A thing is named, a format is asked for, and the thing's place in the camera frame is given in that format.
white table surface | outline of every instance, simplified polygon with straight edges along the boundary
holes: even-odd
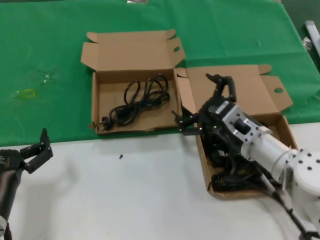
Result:
[[[291,129],[300,146],[320,151],[320,123]],[[22,175],[9,219],[13,240],[297,240],[300,234],[268,197],[209,195],[193,136],[51,146],[54,157]]]

cardboard box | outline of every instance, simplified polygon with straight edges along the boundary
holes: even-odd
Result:
[[[214,93],[216,84],[206,77],[211,75],[231,76],[234,80],[237,104],[243,112],[265,123],[273,131],[274,136],[287,146],[297,148],[289,124],[281,111],[293,104],[280,79],[276,76],[264,75],[271,71],[270,65],[232,65],[178,68],[177,84],[183,107],[191,113],[199,111],[201,106]],[[207,159],[201,138],[196,138],[204,180],[208,192],[213,196],[243,198],[260,194],[257,191],[214,192],[211,185],[213,174],[222,171],[215,168]]]
[[[175,66],[185,58],[181,41],[174,29],[143,32],[88,32],[92,42],[83,44],[81,62],[95,70],[92,75],[91,120],[99,135],[114,132],[151,131],[176,126],[172,110],[181,114],[181,97],[177,90]],[[133,124],[114,127],[106,131],[101,126],[102,117],[111,109],[124,105],[124,92],[129,83],[145,82],[163,74],[169,82],[170,101],[156,110],[143,111]],[[136,91],[132,86],[127,98]],[[142,83],[137,100],[144,91]]]

green fabric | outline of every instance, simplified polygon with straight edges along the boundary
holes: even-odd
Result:
[[[1,146],[36,142],[43,127],[52,142],[98,138],[88,128],[92,73],[80,63],[86,32],[175,28],[187,55],[182,66],[270,64],[294,102],[289,122],[320,121],[320,76],[278,3],[3,3],[0,16]],[[109,137],[127,136],[136,133]]]

box lid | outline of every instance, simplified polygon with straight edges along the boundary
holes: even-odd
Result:
[[[86,35],[81,62],[96,71],[166,70],[174,68],[185,57],[174,29],[95,33]]]
[[[177,85],[182,105],[191,113],[196,113],[212,97],[216,84],[206,77],[209,73],[233,78],[237,104],[245,113],[279,113],[293,102],[278,77],[264,75],[270,71],[271,66],[267,64],[178,68]],[[223,95],[228,93],[228,88],[224,89]]]

cable bundle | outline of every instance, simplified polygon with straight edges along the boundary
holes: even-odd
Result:
[[[137,84],[136,91],[131,100],[128,101],[127,93],[135,84]],[[159,87],[158,90],[152,90],[154,84]],[[170,100],[168,80],[162,74],[158,74],[154,78],[149,78],[145,82],[143,96],[141,100],[137,101],[136,98],[140,88],[141,82],[138,80],[131,82],[126,87],[123,95],[125,104],[113,108],[109,113],[109,117],[104,116],[102,118],[105,130],[110,130],[114,124],[122,127],[128,126],[135,121],[141,111],[156,109]]]

